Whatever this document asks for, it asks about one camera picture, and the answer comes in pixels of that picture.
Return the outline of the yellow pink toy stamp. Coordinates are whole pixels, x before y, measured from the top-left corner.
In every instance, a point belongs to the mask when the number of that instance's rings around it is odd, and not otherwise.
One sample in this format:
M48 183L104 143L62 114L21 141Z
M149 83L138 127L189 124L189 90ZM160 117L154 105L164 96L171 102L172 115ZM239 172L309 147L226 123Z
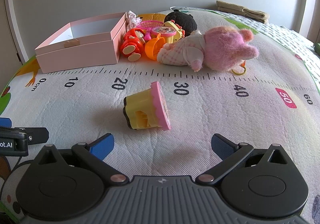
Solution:
M168 26L157 26L151 30L151 37L155 38L158 35L165 39L166 43L173 43L174 37L176 35L176 29Z
M123 114L130 129L171 129L165 97L159 82L152 82L149 89L125 97Z

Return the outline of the pink haired plush doll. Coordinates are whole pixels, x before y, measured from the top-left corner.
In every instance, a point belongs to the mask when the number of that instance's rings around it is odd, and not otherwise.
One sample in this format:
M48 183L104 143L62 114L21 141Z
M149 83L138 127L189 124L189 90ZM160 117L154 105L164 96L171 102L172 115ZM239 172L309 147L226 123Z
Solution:
M203 66L219 72L230 71L259 56L259 50L249 45L253 38L251 30L219 26L163 45L157 61L166 65L188 65L195 72Z

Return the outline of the red hooded toy figure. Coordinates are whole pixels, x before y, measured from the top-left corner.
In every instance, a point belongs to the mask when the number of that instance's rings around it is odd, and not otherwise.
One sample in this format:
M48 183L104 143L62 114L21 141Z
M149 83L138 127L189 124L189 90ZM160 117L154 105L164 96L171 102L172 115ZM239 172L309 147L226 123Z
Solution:
M130 29L124 35L120 52L130 62L135 62L141 58L145 45L144 36L144 31L139 28Z

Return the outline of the yellow kitty face toy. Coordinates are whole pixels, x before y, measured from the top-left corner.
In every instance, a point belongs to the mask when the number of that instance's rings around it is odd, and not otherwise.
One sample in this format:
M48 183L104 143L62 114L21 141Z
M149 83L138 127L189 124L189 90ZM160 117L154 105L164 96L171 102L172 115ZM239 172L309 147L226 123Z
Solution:
M174 37L173 43L180 40L181 38L185 37L185 31L182 29L181 26L176 24L174 20L166 21L163 23L162 26L168 26L168 27L172 27L172 28L176 29L177 33Z

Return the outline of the orange plastic toy cup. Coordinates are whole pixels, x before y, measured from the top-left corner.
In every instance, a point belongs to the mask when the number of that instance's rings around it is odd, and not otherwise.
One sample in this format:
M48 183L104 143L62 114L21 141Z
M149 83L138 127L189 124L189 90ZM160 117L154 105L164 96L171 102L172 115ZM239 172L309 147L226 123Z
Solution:
M144 51L146 56L153 60L157 60L157 55L161 48L163 48L163 45L165 45L166 41L165 38L161 36L161 34L158 34L155 38L152 38L149 40L144 47Z

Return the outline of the black plush toy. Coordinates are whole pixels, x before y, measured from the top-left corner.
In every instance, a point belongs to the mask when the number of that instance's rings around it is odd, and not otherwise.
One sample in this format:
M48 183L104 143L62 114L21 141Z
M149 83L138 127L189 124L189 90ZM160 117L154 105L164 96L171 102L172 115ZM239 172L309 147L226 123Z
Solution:
M197 30L197 24L192 15L180 12L178 9L175 9L173 12L167 14L164 19L167 21L174 21L175 24L178 24L185 31L185 35L190 35L193 31Z

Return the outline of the pink toy strainer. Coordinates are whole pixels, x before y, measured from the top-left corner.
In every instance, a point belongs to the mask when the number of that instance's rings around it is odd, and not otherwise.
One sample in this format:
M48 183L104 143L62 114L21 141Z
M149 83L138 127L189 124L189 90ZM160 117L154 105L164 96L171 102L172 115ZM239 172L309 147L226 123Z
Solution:
M144 41L149 41L151 39L151 30L162 25L163 22L160 21L141 21L137 25L137 28L142 29L145 32Z

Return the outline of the colourful play mat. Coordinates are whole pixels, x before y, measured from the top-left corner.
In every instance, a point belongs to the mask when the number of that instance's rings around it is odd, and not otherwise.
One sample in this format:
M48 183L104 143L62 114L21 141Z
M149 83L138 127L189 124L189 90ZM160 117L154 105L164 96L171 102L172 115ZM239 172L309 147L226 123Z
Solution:
M243 75L163 65L148 58L46 73L30 60L1 89L1 116L14 127L45 127L58 149L111 133L106 163L127 176L197 176L220 162L210 140L219 133L256 148L283 146L309 186L303 217L319 223L319 58L283 28L268 30L210 11L189 10L200 31L251 29L259 57ZM159 82L171 130L132 130L123 100Z

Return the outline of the folded brown towel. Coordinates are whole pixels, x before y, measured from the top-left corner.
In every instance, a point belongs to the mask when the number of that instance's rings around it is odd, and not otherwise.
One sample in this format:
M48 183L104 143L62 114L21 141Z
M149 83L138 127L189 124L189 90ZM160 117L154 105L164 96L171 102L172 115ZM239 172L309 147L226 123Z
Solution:
M216 6L217 6L217 9L222 12L244 16L264 24L267 24L269 22L269 18L270 18L269 14L263 11L252 10L241 5L223 2L220 0L216 1Z

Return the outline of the green plush toy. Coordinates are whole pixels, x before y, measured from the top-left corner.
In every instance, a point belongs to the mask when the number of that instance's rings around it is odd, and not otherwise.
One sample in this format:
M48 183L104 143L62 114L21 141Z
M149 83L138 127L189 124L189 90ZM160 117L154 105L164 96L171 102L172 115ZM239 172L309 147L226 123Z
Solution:
M320 43L315 43L313 45L314 51L316 52L316 54L320 55Z

